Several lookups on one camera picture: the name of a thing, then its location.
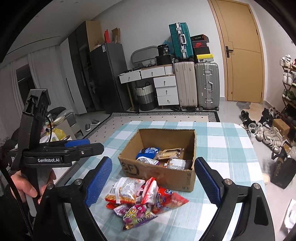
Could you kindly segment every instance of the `rug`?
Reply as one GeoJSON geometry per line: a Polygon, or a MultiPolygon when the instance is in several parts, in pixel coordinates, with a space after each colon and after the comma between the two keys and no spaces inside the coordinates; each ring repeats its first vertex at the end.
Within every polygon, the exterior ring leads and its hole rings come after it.
{"type": "Polygon", "coordinates": [[[237,107],[240,111],[247,111],[249,113],[250,119],[256,122],[261,119],[262,111],[264,110],[264,106],[260,103],[238,101],[237,107]]]}
{"type": "Polygon", "coordinates": [[[198,112],[123,112],[113,113],[97,126],[94,130],[88,133],[85,138],[91,143],[103,143],[108,139],[116,129],[120,128],[125,123],[130,121],[195,121],[195,122],[220,122],[216,111],[198,111],[198,112]]]}

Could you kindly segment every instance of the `refrigerator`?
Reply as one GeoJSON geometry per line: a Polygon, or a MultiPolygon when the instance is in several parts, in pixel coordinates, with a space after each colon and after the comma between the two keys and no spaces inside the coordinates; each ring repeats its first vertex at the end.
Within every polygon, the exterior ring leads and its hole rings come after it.
{"type": "Polygon", "coordinates": [[[90,52],[94,81],[107,114],[131,107],[126,84],[118,75],[127,70],[122,44],[105,43],[90,52]]]}

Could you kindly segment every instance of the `checkered tablecloth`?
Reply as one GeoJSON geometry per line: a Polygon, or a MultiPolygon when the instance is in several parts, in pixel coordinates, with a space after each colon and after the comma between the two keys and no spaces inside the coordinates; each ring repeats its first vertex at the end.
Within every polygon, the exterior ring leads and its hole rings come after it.
{"type": "MultiPolygon", "coordinates": [[[[95,168],[103,156],[112,159],[113,169],[97,203],[90,210],[108,241],[194,241],[199,240],[206,230],[217,208],[211,204],[198,178],[192,192],[178,192],[189,200],[189,203],[167,213],[160,214],[156,219],[134,229],[122,231],[123,221],[112,210],[105,206],[104,197],[114,183],[124,176],[118,160],[119,153],[138,129],[195,129],[197,134],[196,156],[202,156],[211,168],[220,175],[230,178],[236,184],[251,186],[257,182],[265,192],[261,168],[255,151],[246,131],[233,123],[218,122],[167,122],[167,121],[131,121],[116,130],[104,143],[102,155],[90,157],[68,184],[95,168]]],[[[239,217],[241,204],[237,204],[229,228],[223,240],[230,240],[239,217]]],[[[68,217],[77,241],[83,240],[77,228],[71,209],[68,217]]]]}

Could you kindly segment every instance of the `blue gripper pad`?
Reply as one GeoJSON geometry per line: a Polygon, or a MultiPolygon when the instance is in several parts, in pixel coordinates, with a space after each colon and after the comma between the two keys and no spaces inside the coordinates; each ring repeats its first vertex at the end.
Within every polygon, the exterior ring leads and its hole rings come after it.
{"type": "Polygon", "coordinates": [[[211,169],[202,157],[196,158],[194,171],[210,202],[219,207],[224,195],[223,178],[216,170],[211,169]]]}
{"type": "Polygon", "coordinates": [[[81,140],[68,141],[64,144],[64,146],[72,147],[72,146],[81,146],[81,145],[87,145],[87,144],[90,144],[89,139],[81,139],[81,140]]]}
{"type": "Polygon", "coordinates": [[[96,203],[110,173],[112,171],[112,160],[107,157],[104,164],[101,166],[93,180],[90,182],[86,188],[86,198],[84,200],[85,204],[90,207],[92,204],[96,203]]]}

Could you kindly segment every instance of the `blue snack package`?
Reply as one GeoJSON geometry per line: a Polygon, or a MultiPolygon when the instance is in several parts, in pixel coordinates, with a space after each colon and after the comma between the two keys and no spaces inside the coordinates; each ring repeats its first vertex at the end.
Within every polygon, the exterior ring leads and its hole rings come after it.
{"type": "Polygon", "coordinates": [[[144,156],[144,157],[148,157],[153,159],[156,154],[159,152],[159,148],[157,147],[148,147],[148,148],[144,148],[142,150],[139,151],[138,155],[136,156],[136,159],[138,159],[140,156],[144,156]]]}

